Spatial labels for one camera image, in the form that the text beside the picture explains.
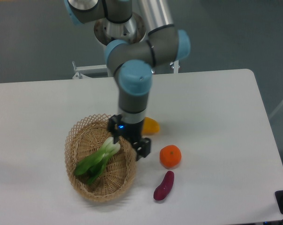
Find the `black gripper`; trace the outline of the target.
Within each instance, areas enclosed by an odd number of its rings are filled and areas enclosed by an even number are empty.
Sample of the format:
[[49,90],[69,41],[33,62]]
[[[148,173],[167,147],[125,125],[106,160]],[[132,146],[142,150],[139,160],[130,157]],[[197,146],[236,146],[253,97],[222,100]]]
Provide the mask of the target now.
[[119,137],[129,141],[136,152],[136,161],[145,158],[151,152],[151,139],[142,137],[144,120],[138,123],[127,123],[121,114],[113,115],[109,118],[107,131],[113,137],[113,143],[119,141]]

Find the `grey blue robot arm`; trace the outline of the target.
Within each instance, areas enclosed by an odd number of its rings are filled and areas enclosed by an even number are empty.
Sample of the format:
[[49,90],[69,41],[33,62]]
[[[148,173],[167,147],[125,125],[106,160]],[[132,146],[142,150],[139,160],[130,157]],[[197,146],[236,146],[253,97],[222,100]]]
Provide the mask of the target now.
[[107,129],[115,141],[123,137],[145,158],[151,140],[142,137],[152,69],[186,58],[190,38],[178,30],[165,0],[141,0],[141,27],[147,39],[135,41],[138,25],[130,0],[66,0],[65,7],[76,24],[105,21],[105,63],[119,88],[118,114],[109,118]]

